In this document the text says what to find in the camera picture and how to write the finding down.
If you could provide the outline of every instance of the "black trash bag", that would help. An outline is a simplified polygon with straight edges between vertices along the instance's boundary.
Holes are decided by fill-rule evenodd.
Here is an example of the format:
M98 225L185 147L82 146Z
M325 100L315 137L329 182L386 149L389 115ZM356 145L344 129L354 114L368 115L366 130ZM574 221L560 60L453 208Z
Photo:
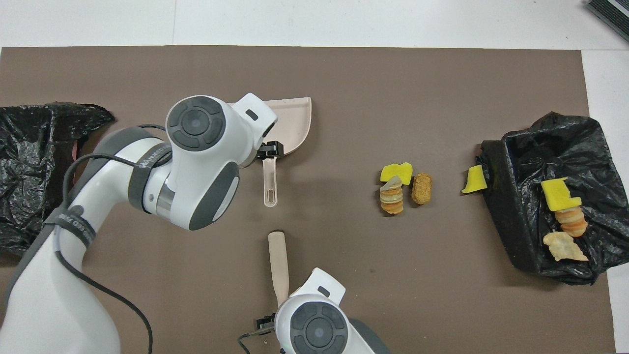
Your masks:
M76 103L0 108L0 253L21 256L61 204L72 149L115 118Z
M597 121L551 112L528 129L484 141L477 159L487 179L485 202L516 268L580 285L629 261L627 197ZM542 242L561 228L540 183L561 177L582 199L589 225L574 240L589 261L555 261Z

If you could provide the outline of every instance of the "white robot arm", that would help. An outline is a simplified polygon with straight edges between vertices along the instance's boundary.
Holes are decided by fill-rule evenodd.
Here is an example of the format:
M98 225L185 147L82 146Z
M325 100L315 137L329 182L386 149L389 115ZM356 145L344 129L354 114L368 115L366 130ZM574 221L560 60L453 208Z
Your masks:
M286 354L390 354L365 324L339 308L345 287L315 268L277 310L275 332Z
M6 291L0 354L119 354L114 322L87 283L68 270L80 272L87 247L120 202L188 230L216 221L236 191L238 169L253 162L276 121L253 94L233 108L193 96L168 114L170 144L141 127L105 137L94 152L116 161L89 162L18 265Z

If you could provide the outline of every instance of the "circular button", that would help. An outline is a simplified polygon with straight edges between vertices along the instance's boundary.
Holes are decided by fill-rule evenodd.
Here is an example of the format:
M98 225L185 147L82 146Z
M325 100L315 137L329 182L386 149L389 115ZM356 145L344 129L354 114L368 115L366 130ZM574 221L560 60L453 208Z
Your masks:
M328 321L319 317L308 323L306 327L306 339L310 345L322 348L332 340L334 329Z
M208 114L201 110L189 110L184 113L181 127L190 135L201 135L209 127Z

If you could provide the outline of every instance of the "yellow sponge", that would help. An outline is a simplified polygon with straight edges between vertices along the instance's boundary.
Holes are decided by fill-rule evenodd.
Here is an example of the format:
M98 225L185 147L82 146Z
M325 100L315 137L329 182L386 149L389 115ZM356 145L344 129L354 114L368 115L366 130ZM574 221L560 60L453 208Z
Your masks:
M546 196L546 203L551 212L558 210L574 208L581 205L581 198L570 197L570 191L565 185L568 177L556 178L554 180L542 181L542 189Z
M413 167L410 163L387 165L382 169L380 182L388 182L393 176L398 176L402 180L402 184L408 186L411 184Z
M461 193L472 193L473 191L487 188L485 176L482 173L482 166L476 165L467 170L467 184Z

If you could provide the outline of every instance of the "white floor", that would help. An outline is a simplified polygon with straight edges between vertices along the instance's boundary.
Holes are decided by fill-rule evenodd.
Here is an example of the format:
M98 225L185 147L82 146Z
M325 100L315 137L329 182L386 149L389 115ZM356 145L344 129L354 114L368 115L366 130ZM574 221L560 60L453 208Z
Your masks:
M590 114L629 183L629 43L581 0L0 1L0 47L170 44L583 50ZM629 352L629 265L608 278Z

